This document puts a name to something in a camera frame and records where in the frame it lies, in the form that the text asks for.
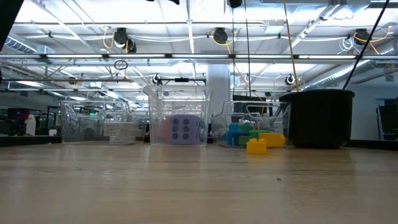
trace white pillar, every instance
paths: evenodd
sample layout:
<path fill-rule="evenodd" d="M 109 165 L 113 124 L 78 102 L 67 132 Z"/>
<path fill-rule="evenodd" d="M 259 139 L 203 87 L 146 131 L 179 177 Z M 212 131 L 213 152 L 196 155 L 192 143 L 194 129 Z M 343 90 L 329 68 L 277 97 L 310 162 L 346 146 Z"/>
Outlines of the white pillar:
<path fill-rule="evenodd" d="M 210 100 L 210 113 L 218 114 L 223 103 L 231 99 L 231 79 L 229 65 L 207 65 L 207 86 L 213 90 Z"/>

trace wooden table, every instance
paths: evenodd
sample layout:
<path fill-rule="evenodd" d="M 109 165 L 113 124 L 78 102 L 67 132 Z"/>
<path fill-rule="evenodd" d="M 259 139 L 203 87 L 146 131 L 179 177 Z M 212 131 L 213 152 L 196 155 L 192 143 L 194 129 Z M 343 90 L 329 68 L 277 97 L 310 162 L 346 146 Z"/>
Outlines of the wooden table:
<path fill-rule="evenodd" d="M 1 223 L 398 223 L 398 153 L 4 147 Z"/>

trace clear plastic bin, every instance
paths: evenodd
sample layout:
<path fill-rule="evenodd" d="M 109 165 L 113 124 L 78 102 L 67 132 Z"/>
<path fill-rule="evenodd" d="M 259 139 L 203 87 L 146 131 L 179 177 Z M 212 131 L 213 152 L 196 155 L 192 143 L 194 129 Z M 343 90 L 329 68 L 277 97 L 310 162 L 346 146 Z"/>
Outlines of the clear plastic bin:
<path fill-rule="evenodd" d="M 119 101 L 62 101 L 62 143 L 133 144 L 143 139 L 146 117 Z"/>
<path fill-rule="evenodd" d="M 227 101 L 223 112 L 211 119 L 213 142 L 226 147 L 246 147 L 261 133 L 278 133 L 287 143 L 290 105 L 284 102 Z"/>
<path fill-rule="evenodd" d="M 206 146 L 211 92 L 207 86 L 146 86 L 151 146 Z"/>

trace black bucket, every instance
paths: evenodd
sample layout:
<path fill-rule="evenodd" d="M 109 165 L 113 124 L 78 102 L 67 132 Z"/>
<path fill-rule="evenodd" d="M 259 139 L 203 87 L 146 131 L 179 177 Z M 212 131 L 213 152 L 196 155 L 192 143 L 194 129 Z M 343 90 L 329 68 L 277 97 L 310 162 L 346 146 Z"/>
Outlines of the black bucket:
<path fill-rule="evenodd" d="M 296 147 L 339 148 L 351 137 L 354 93 L 308 90 L 279 98 L 291 103 L 289 142 Z"/>

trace ceiling light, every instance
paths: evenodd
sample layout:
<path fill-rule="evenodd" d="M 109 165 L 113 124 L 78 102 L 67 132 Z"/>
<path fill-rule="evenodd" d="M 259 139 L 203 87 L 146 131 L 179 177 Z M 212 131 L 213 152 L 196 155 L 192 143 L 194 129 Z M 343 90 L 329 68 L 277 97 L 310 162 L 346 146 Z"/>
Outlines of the ceiling light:
<path fill-rule="evenodd" d="M 373 59 L 373 60 L 377 60 L 377 59 L 384 59 L 384 60 L 394 60 L 394 59 L 398 59 L 398 55 L 364 55 L 362 57 L 362 59 Z"/>
<path fill-rule="evenodd" d="M 61 54 L 53 54 L 53 55 L 47 55 L 48 58 L 102 58 L 102 55 L 98 54 L 67 54 L 67 55 L 61 55 Z"/>
<path fill-rule="evenodd" d="M 236 58 L 249 58 L 248 55 L 237 55 Z M 291 58 L 290 55 L 250 55 L 250 58 L 267 59 L 267 58 Z"/>
<path fill-rule="evenodd" d="M 299 59 L 354 59 L 356 55 L 299 55 Z"/>
<path fill-rule="evenodd" d="M 229 55 L 218 55 L 218 54 L 172 54 L 172 58 L 229 58 Z"/>
<path fill-rule="evenodd" d="M 104 93 L 107 94 L 108 96 L 112 97 L 112 98 L 115 98 L 115 99 L 119 98 L 119 95 L 117 95 L 116 93 L 114 93 L 112 91 L 106 91 Z"/>
<path fill-rule="evenodd" d="M 56 92 L 51 92 L 52 94 L 54 94 L 55 96 L 60 96 L 60 97 L 64 97 L 64 95 L 56 93 Z"/>
<path fill-rule="evenodd" d="M 86 98 L 79 97 L 79 96 L 68 96 L 68 97 L 71 98 L 71 99 L 74 99 L 74 100 L 87 100 Z"/>
<path fill-rule="evenodd" d="M 164 54 L 110 54 L 110 58 L 164 58 Z"/>
<path fill-rule="evenodd" d="M 110 52 L 106 49 L 100 49 L 101 51 L 105 51 L 106 53 L 110 54 Z"/>
<path fill-rule="evenodd" d="M 75 89 L 44 89 L 44 91 L 76 91 Z"/>
<path fill-rule="evenodd" d="M 17 82 L 20 84 L 29 85 L 32 87 L 42 87 L 42 85 L 37 82 L 31 82 L 31 81 L 17 81 Z"/>
<path fill-rule="evenodd" d="M 0 58 L 40 58 L 38 54 L 0 54 Z"/>
<path fill-rule="evenodd" d="M 39 89 L 33 89 L 33 88 L 11 88 L 11 89 L 7 89 L 9 91 L 39 91 Z"/>

